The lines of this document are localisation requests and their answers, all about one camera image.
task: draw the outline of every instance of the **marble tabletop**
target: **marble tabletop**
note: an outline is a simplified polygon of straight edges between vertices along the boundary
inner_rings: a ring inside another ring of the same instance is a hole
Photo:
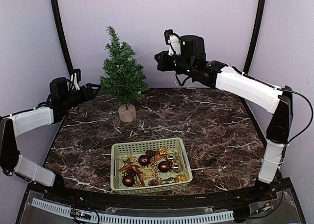
[[[151,89],[134,103],[137,117],[119,120],[118,107],[103,93],[68,114],[45,168],[62,174],[67,187],[112,193],[111,147],[115,143],[180,137],[193,181],[155,195],[191,195],[254,185],[264,146],[240,99],[222,91]]]

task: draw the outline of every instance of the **artificial pine tree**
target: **artificial pine tree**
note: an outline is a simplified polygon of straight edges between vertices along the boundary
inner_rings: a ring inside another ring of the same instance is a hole
[[[120,42],[120,38],[111,26],[107,28],[111,43],[106,44],[109,58],[104,61],[106,77],[101,76],[101,86],[109,99],[115,99],[119,104],[129,109],[133,101],[145,98],[143,94],[149,89],[144,82],[143,66],[134,59],[135,52],[126,42]]]

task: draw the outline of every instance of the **plastic basket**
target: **plastic basket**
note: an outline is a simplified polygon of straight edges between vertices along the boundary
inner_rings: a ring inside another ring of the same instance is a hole
[[[122,183],[122,173],[119,169],[122,167],[122,160],[125,159],[129,154],[132,156],[139,157],[145,154],[147,150],[158,151],[160,148],[167,148],[167,153],[177,154],[178,162],[183,166],[182,171],[178,174],[173,174],[171,172],[160,173],[160,177],[167,179],[170,176],[185,175],[187,177],[186,181],[157,185],[157,186],[146,186],[146,187],[126,187]],[[192,181],[193,176],[191,172],[190,163],[188,161],[186,151],[181,138],[169,138],[162,140],[148,140],[132,143],[119,143],[114,144],[111,149],[111,172],[110,172],[110,186],[112,190],[120,195],[139,195],[151,192],[162,192],[174,189],[181,189],[188,185]]]

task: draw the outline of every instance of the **wooden tree stand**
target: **wooden tree stand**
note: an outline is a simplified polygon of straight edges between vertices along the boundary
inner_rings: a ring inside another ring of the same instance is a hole
[[[123,122],[132,122],[136,118],[134,105],[121,105],[118,109],[119,118]]]

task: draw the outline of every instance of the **black metal frame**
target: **black metal frame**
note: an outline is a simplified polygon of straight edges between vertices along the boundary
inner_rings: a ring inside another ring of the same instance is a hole
[[[290,189],[297,206],[298,215],[300,217],[301,223],[305,224],[305,218],[295,193],[294,187],[290,178],[285,178],[283,180],[284,189]],[[280,191],[282,185],[279,181],[273,183],[273,187],[276,192]],[[210,207],[213,206],[215,210],[228,209],[233,210],[235,214],[243,213],[247,214],[249,212],[249,204],[255,201],[238,201],[234,198],[239,194],[250,193],[253,187],[242,188],[233,191],[217,192],[217,193],[207,193],[199,195],[188,195],[188,196],[121,196],[114,194],[102,194],[98,192],[81,191],[76,189],[67,188],[67,191],[75,198],[75,200],[87,204],[96,210],[105,211],[109,207],[114,208],[128,208],[128,209],[180,209],[180,208],[198,208],[198,207]],[[46,188],[40,185],[33,185],[32,183],[26,189],[25,195],[23,197],[22,205],[19,210],[18,218],[16,224],[19,224],[22,218],[24,205],[29,191],[35,191],[42,193],[43,198],[62,202],[68,205],[72,203],[64,202],[59,200],[56,196],[51,195],[50,192],[46,192]],[[86,209],[84,204],[76,204],[76,208]]]
[[[64,60],[65,60],[65,63],[67,65],[69,75],[72,75],[74,72],[74,68],[73,68],[71,57],[69,54],[68,45],[67,45],[67,42],[65,40],[65,35],[64,35],[64,30],[63,30],[63,26],[62,26],[58,0],[51,0],[51,5],[52,5],[52,11],[53,11],[53,16],[54,16],[55,26],[57,28],[57,32],[58,32],[59,41],[60,41],[60,45],[62,48]]]
[[[251,43],[250,43],[249,51],[247,53],[245,65],[243,68],[243,71],[246,74],[249,73],[252,59],[255,52],[255,48],[256,48],[256,44],[257,44],[257,39],[259,37],[259,32],[260,32],[261,23],[262,23],[262,16],[263,16],[263,11],[264,11],[264,5],[265,5],[265,0],[259,0],[257,11],[256,11],[256,17],[255,17],[255,22],[254,22]]]

